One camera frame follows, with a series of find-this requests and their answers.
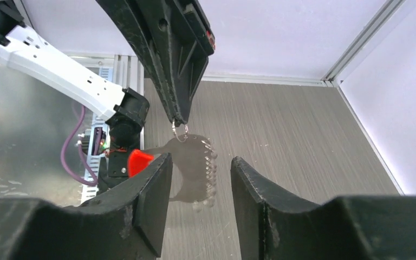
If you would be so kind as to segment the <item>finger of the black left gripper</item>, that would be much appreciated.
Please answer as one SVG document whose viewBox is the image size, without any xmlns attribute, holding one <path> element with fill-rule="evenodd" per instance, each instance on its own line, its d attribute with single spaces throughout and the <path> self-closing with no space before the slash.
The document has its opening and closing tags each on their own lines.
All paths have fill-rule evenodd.
<svg viewBox="0 0 416 260">
<path fill-rule="evenodd" d="M 181 82 L 177 88 L 183 98 L 183 123 L 189 121 L 192 100 L 215 51 L 215 38 L 198 1 L 165 1 L 171 11 L 171 33 L 176 42 L 175 70 Z"/>
<path fill-rule="evenodd" d="M 132 47 L 158 91 L 170 122 L 183 123 L 183 98 L 177 88 L 169 5 L 165 1 L 98 1 Z"/>
</svg>

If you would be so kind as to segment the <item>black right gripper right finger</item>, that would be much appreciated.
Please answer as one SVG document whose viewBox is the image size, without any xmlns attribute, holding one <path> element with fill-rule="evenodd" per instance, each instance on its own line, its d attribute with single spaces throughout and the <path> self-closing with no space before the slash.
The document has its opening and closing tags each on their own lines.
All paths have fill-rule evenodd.
<svg viewBox="0 0 416 260">
<path fill-rule="evenodd" d="M 416 196 L 301 198 L 231 162 L 242 259 L 416 259 Z"/>
</svg>

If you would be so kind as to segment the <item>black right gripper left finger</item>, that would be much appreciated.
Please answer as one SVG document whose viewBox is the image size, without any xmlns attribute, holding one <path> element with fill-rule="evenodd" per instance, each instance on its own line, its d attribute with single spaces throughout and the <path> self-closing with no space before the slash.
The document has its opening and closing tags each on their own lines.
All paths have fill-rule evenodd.
<svg viewBox="0 0 416 260">
<path fill-rule="evenodd" d="M 0 198 L 0 259 L 156 259 L 161 256 L 173 162 L 165 153 L 80 206 Z"/>
</svg>

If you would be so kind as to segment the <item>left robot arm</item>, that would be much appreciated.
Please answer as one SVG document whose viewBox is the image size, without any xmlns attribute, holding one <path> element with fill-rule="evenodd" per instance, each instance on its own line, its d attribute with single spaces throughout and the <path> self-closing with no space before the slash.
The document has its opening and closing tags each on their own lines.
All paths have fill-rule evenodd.
<svg viewBox="0 0 416 260">
<path fill-rule="evenodd" d="M 152 79 L 173 128 L 186 125 L 192 100 L 215 52 L 215 36 L 198 1 L 99 1 Z M 38 79 L 90 109 L 109 126 L 125 171 L 139 174 L 152 157 L 134 149 L 149 102 L 65 55 L 0 1 L 0 64 Z"/>
</svg>

